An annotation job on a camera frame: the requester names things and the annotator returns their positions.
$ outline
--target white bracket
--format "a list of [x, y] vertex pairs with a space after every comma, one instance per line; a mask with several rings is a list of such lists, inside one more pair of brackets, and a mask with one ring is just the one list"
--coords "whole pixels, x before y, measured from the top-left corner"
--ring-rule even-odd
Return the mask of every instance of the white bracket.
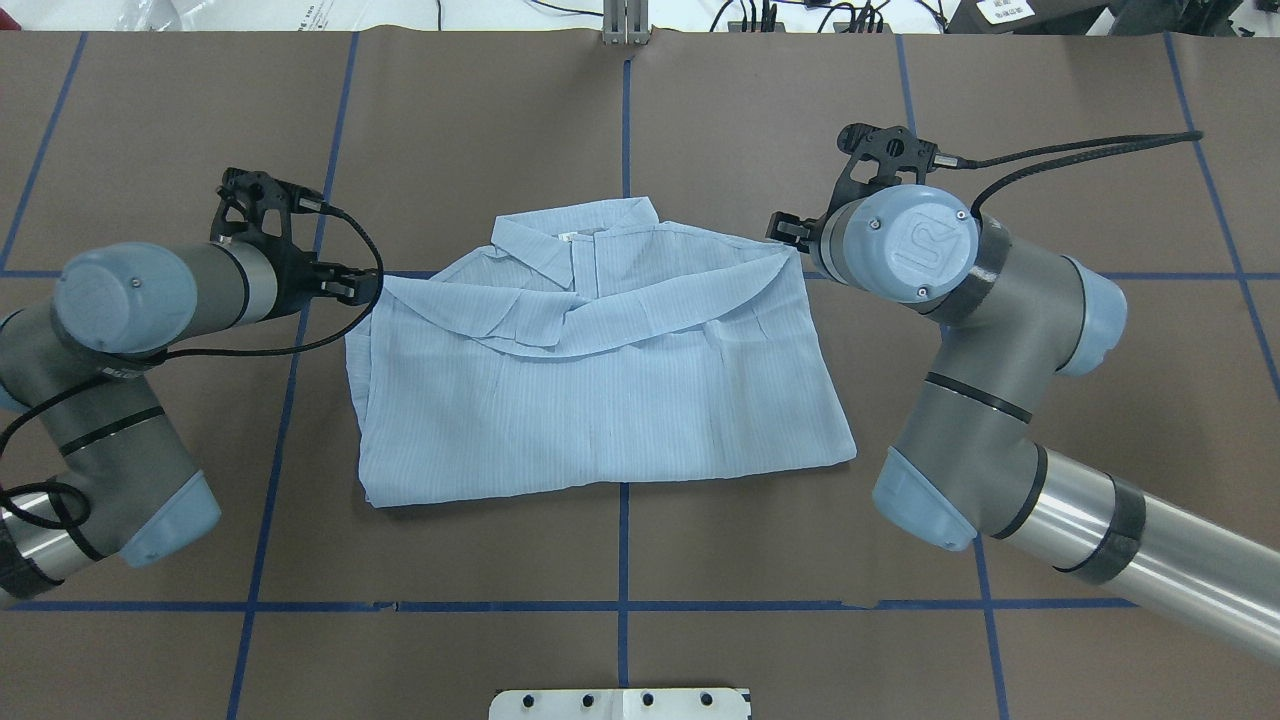
[[649, 0], [604, 0], [605, 45], [645, 45], [649, 35]]
[[751, 692], [733, 688], [506, 691], [489, 720], [751, 720]]

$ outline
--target black band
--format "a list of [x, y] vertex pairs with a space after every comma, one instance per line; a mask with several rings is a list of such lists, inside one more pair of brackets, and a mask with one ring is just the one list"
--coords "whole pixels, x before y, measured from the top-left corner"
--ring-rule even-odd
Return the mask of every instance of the black band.
[[18, 600], [29, 600], [60, 584], [61, 580], [51, 579], [35, 562], [22, 556], [22, 550], [9, 534], [9, 527], [0, 521], [0, 588]]
[[1120, 478], [1111, 478], [1115, 486], [1116, 506], [1111, 511], [1111, 525], [1093, 553], [1075, 568], [1057, 568], [1092, 585], [1101, 585], [1124, 570], [1142, 547], [1142, 530], [1147, 527], [1147, 498], [1137, 486]]
[[969, 268], [969, 274], [937, 307], [924, 315], [943, 325], [954, 325], [972, 315], [1000, 279], [1005, 260], [1009, 259], [1010, 245], [1012, 242], [1002, 227], [984, 223], [978, 242], [978, 258]]
[[1005, 539], [1009, 536], [1016, 533], [1023, 523], [1032, 516], [1032, 510], [1036, 509], [1036, 503], [1039, 502], [1039, 493], [1044, 489], [1044, 478], [1048, 477], [1048, 454], [1039, 445], [1036, 446], [1036, 479], [1032, 480], [1032, 492], [1027, 493], [1027, 500], [1023, 501], [1021, 509], [1014, 520], [1009, 523], [1009, 527], [998, 533], [991, 536], [996, 539]]
[[100, 439], [102, 439], [102, 438], [105, 438], [108, 436], [114, 436], [115, 433], [118, 433], [118, 432], [120, 432], [120, 430], [123, 430], [125, 428], [131, 428], [133, 425], [137, 425], [138, 423], [142, 423], [145, 420], [150, 420], [151, 418], [159, 418], [160, 415], [164, 415], [164, 409], [160, 407], [159, 405], [152, 406], [152, 407], [147, 407], [146, 410], [142, 410], [141, 413], [134, 413], [133, 415], [129, 415], [128, 418], [120, 418], [119, 420], [116, 420], [114, 423], [109, 423], [109, 424], [102, 425], [101, 428], [99, 428], [99, 429], [96, 429], [96, 430], [93, 430], [91, 433], [86, 433], [86, 434], [78, 437], [78, 438], [76, 438], [76, 439], [73, 439], [73, 441], [63, 445], [61, 447], [59, 447], [58, 452], [61, 452], [63, 457], [67, 457], [72, 452], [76, 452], [77, 450], [83, 450], [84, 447], [88, 447], [90, 445], [93, 445], [95, 442], [97, 442], [97, 441], [100, 441]]
[[236, 272], [241, 274], [241, 284], [244, 286], [244, 302], [241, 302], [241, 311], [237, 313], [236, 319], [232, 320], [232, 325], [236, 325], [236, 323], [241, 322], [241, 319], [244, 316], [244, 311], [248, 310], [248, 293], [250, 293], [250, 290], [251, 290], [248, 287], [248, 274], [244, 272], [244, 265], [239, 264], [239, 259], [236, 258], [236, 255], [230, 250], [227, 250], [225, 247], [223, 247], [221, 245], [218, 245], [216, 242], [210, 242], [210, 245], [212, 245], [214, 247], [221, 250], [223, 252], [227, 254], [228, 258], [232, 259], [232, 265], [236, 265]]
[[105, 555], [95, 550], [93, 546], [88, 543], [88, 539], [84, 537], [84, 533], [79, 532], [81, 527], [76, 524], [76, 519], [72, 516], [70, 511], [67, 510], [67, 503], [63, 502], [63, 493], [60, 492], [49, 493], [49, 505], [52, 506], [54, 512], [58, 515], [58, 519], [61, 520], [64, 525], [67, 525], [67, 536], [72, 538], [72, 542], [76, 543], [76, 547], [81, 548], [81, 552], [83, 552], [86, 557], [88, 557], [93, 562], [106, 559]]
[[1021, 407], [1014, 405], [1012, 402], [1009, 402], [1002, 397], [996, 397], [995, 395], [991, 395], [984, 389], [978, 389], [955, 378], [948, 378], [946, 375], [940, 375], [937, 373], [929, 373], [928, 375], [924, 375], [924, 382], [936, 384], [945, 389], [950, 389], [951, 392], [957, 392], [968, 397], [969, 400], [975, 400], [978, 402], [982, 402], [987, 407], [991, 407], [992, 410], [1000, 410], [1001, 413], [1009, 415], [1015, 420], [1021, 420], [1023, 423], [1032, 421], [1032, 414], [1029, 411], [1023, 410]]

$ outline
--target white label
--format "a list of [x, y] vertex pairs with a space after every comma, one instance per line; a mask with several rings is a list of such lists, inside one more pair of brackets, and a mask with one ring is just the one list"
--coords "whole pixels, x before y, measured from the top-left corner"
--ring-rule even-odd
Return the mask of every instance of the white label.
[[982, 0], [978, 3], [978, 9], [982, 10], [982, 17], [993, 26], [1021, 20], [1036, 14], [1027, 0]]
[[302, 18], [298, 20], [298, 29], [325, 29], [329, 27], [329, 10], [333, 9], [333, 0], [320, 0], [307, 5]]

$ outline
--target mounting plate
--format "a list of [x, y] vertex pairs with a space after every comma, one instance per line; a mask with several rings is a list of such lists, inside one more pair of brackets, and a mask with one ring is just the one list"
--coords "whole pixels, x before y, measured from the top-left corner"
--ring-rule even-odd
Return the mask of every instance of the mounting plate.
[[506, 691], [489, 720], [750, 720], [751, 693], [733, 688]]

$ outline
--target silver arm tube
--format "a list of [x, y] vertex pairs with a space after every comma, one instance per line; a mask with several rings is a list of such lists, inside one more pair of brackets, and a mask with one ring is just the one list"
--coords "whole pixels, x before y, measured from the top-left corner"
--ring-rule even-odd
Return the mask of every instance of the silver arm tube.
[[1052, 451], [1046, 460], [1009, 543], [1280, 664], [1280, 553]]

